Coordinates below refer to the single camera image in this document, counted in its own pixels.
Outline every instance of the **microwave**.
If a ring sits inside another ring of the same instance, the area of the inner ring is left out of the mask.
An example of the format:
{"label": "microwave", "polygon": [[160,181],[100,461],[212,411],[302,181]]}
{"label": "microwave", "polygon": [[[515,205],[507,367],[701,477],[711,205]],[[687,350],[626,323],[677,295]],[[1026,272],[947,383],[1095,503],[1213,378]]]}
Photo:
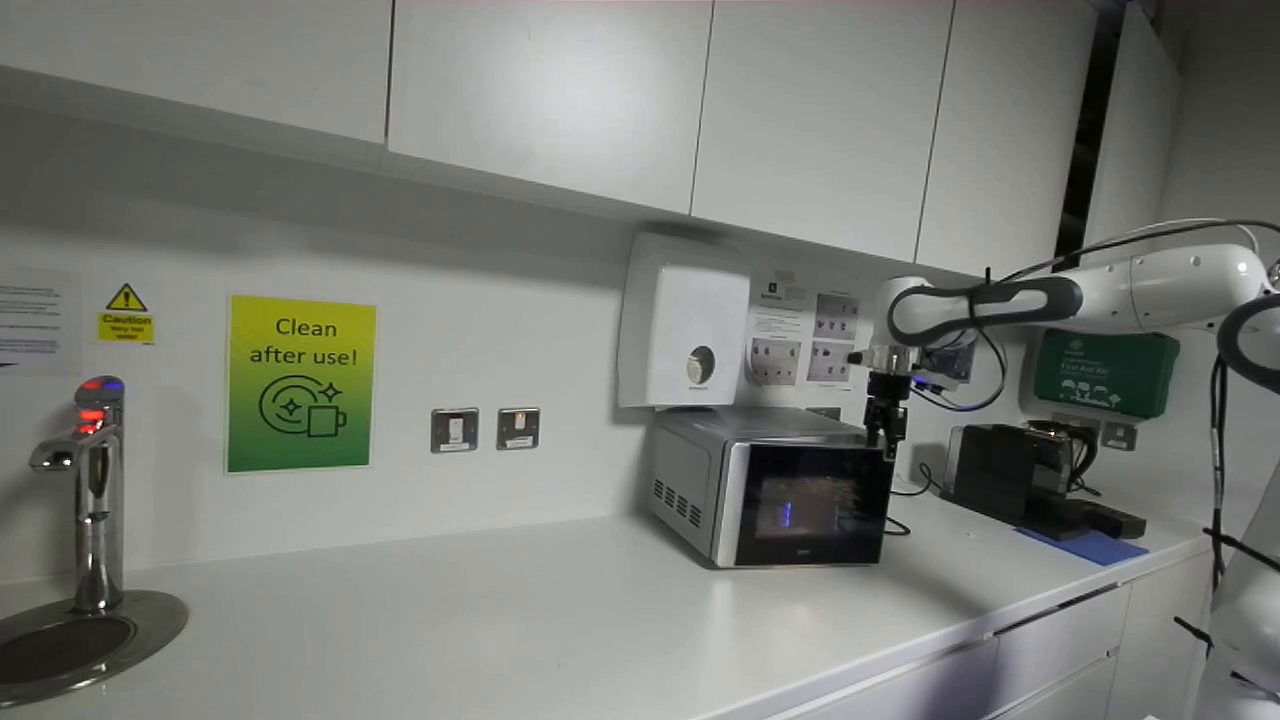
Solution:
{"label": "microwave", "polygon": [[650,429],[650,512],[705,563],[878,563],[891,464],[842,420],[679,407]]}

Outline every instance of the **tap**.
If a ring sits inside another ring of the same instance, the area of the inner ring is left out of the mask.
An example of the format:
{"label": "tap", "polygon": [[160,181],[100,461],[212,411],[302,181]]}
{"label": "tap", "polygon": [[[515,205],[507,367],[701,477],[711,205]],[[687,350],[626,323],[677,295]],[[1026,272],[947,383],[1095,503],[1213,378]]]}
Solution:
{"label": "tap", "polygon": [[36,471],[78,477],[78,599],[103,616],[124,599],[124,383],[90,378],[78,388],[78,429],[31,452]]}

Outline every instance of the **red light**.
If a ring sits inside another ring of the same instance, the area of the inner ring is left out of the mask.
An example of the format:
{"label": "red light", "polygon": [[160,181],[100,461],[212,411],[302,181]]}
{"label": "red light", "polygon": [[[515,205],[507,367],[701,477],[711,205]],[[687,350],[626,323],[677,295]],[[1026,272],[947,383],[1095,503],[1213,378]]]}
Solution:
{"label": "red light", "polygon": [[109,411],[103,407],[80,407],[78,415],[78,435],[91,435],[109,426]]}

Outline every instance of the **sink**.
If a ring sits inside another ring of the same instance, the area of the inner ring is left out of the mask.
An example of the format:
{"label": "sink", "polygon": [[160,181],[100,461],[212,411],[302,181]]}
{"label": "sink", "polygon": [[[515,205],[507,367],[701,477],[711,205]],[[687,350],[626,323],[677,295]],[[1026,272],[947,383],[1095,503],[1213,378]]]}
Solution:
{"label": "sink", "polygon": [[188,624],[188,603],[163,591],[124,591],[109,612],[73,599],[0,621],[0,711],[91,688],[156,658]]}

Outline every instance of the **yellow warning sign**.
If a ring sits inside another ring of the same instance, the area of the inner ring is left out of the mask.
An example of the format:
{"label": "yellow warning sign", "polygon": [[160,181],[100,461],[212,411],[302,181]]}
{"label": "yellow warning sign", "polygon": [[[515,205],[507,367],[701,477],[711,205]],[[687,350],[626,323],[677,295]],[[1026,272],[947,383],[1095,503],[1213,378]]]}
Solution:
{"label": "yellow warning sign", "polygon": [[133,286],[122,286],[116,295],[109,301],[109,311],[148,311],[145,295],[138,295]]}
{"label": "yellow warning sign", "polygon": [[133,286],[122,286],[109,310],[96,317],[100,344],[156,344],[156,319]]}

